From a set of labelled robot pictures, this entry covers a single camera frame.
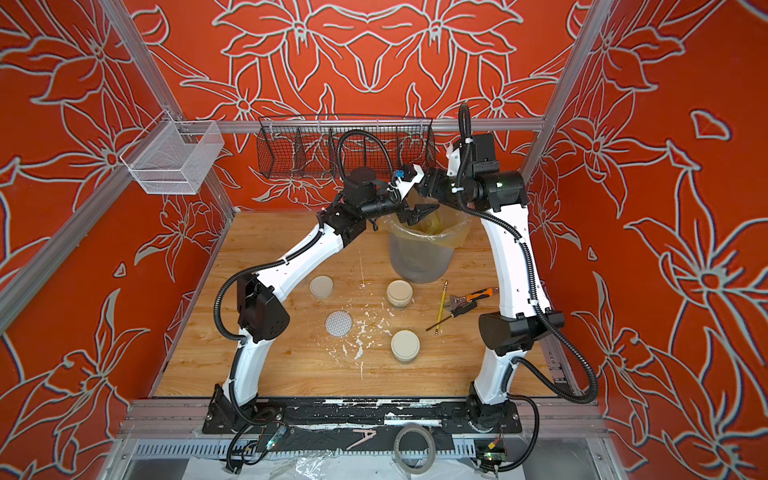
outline trash can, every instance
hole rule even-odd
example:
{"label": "trash can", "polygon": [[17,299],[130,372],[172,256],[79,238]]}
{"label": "trash can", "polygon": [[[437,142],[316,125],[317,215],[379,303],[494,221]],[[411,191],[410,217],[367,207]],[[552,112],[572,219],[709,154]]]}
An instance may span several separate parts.
{"label": "trash can", "polygon": [[448,269],[453,250],[464,245],[470,218],[445,205],[413,227],[400,223],[395,214],[384,217],[380,225],[389,231],[392,268],[409,282],[434,282]]}

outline wooden tabletop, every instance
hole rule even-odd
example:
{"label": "wooden tabletop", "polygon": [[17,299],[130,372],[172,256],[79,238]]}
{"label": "wooden tabletop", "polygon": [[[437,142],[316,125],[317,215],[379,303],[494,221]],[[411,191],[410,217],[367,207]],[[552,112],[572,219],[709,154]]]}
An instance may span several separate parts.
{"label": "wooden tabletop", "polygon": [[[470,313],[426,332],[438,315],[444,280],[448,293],[465,295],[497,286],[490,243],[479,221],[463,247],[455,250],[448,271],[433,283],[413,284],[413,302],[395,310],[386,300],[386,287],[398,278],[389,263],[389,234],[369,227],[353,243],[321,264],[289,295],[287,330],[275,340],[259,382],[260,396],[463,396],[480,371],[485,351],[478,315],[498,311],[498,297],[481,300]],[[312,213],[238,213],[216,258],[203,291],[162,376],[157,396],[210,396],[215,383],[230,371],[235,343],[224,339],[213,322],[212,305],[221,284],[248,266],[274,261],[304,238],[316,224]],[[309,283],[318,275],[333,279],[331,297],[310,295]],[[222,318],[237,331],[235,288],[224,297]],[[353,318],[341,338],[328,334],[326,317],[345,310]],[[410,329],[421,350],[403,365],[389,348],[392,335]],[[537,345],[527,357],[547,372]],[[513,393],[550,396],[530,372],[519,369]]]}

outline red wall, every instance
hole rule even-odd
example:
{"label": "red wall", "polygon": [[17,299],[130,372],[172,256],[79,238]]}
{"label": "red wall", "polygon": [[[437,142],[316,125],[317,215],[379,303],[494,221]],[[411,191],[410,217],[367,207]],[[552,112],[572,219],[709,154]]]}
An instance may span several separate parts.
{"label": "red wall", "polygon": [[[276,114],[455,117],[464,100],[480,118],[543,115],[589,5],[125,3],[188,118],[246,121]],[[267,180],[258,174],[253,135],[228,137],[231,155],[217,162],[217,173],[243,209],[315,207],[340,189],[335,180]],[[505,167],[520,165],[533,137],[497,134]],[[443,155],[440,148],[438,159]]]}
{"label": "red wall", "polygon": [[160,112],[97,2],[0,11],[0,289]]}
{"label": "red wall", "polygon": [[[0,289],[160,109],[97,2],[0,5]],[[145,397],[224,226],[132,184],[0,343],[0,478],[95,478]]]}
{"label": "red wall", "polygon": [[540,272],[632,478],[765,478],[768,9],[638,5],[531,179]]}

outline metal rail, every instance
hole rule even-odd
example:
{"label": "metal rail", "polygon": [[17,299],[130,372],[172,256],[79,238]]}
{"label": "metal rail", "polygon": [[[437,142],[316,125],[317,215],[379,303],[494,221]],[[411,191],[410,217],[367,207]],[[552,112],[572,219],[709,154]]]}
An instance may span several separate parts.
{"label": "metal rail", "polygon": [[[275,120],[264,121],[265,125],[274,127],[366,127],[373,124],[381,127],[413,125],[429,119],[408,118],[382,118],[376,121],[371,119],[360,120]],[[436,118],[431,120],[432,130],[436,133],[458,132],[458,121],[454,118]],[[205,133],[210,121],[181,121],[177,122],[179,130],[187,134]],[[223,134],[256,134],[261,130],[258,121],[217,121],[219,130]],[[472,130],[474,131],[539,131],[544,125],[544,118],[473,118]]]}

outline wire mesh basket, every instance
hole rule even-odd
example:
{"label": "wire mesh basket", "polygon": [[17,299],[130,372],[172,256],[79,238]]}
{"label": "wire mesh basket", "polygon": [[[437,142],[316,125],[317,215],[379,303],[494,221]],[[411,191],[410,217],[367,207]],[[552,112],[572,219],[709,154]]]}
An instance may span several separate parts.
{"label": "wire mesh basket", "polygon": [[296,117],[261,117],[257,136],[259,173],[267,178],[331,178],[343,168],[371,167],[379,178],[392,174],[382,149],[362,135],[350,136],[337,157],[339,139],[347,131],[363,130],[384,145],[394,169],[403,164],[435,166],[435,135],[431,118],[335,115],[322,122]]}
{"label": "wire mesh basket", "polygon": [[202,135],[182,134],[173,121],[157,129],[141,154],[124,155],[123,163],[148,194],[196,194],[224,146],[218,125],[211,121]]}

